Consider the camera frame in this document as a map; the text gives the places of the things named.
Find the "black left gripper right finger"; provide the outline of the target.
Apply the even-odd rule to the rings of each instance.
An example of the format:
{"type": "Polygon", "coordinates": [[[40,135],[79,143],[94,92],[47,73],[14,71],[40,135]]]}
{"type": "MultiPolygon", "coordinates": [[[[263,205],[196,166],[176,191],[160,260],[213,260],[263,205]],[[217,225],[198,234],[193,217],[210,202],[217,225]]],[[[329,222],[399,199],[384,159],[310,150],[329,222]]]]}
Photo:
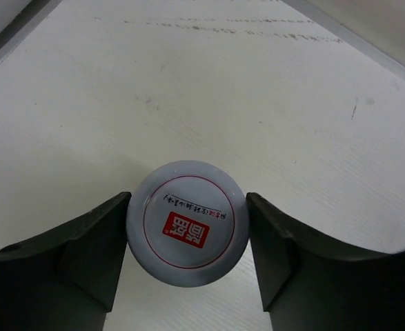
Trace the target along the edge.
{"type": "Polygon", "coordinates": [[[335,239],[246,196],[263,309],[274,330],[405,330],[405,250],[335,239]]]}

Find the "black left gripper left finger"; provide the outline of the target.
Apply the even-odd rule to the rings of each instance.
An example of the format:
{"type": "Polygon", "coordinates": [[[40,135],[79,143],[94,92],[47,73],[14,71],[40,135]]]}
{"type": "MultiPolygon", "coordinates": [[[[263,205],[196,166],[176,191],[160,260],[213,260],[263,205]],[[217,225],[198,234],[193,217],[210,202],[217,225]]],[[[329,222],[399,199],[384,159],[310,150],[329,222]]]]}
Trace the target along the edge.
{"type": "Polygon", "coordinates": [[[0,330],[102,330],[127,246],[131,194],[0,250],[0,330]]]}

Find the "white lid dark sauce jar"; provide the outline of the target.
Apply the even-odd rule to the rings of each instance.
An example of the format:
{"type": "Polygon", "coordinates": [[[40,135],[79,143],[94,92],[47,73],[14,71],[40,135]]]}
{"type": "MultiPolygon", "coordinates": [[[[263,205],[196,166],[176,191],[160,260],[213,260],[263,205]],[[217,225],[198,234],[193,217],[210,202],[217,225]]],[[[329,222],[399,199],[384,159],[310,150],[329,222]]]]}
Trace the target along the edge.
{"type": "Polygon", "coordinates": [[[169,285],[195,288],[228,274],[249,239],[246,197],[223,170],[194,160],[151,172],[130,198],[129,248],[139,265],[169,285]]]}

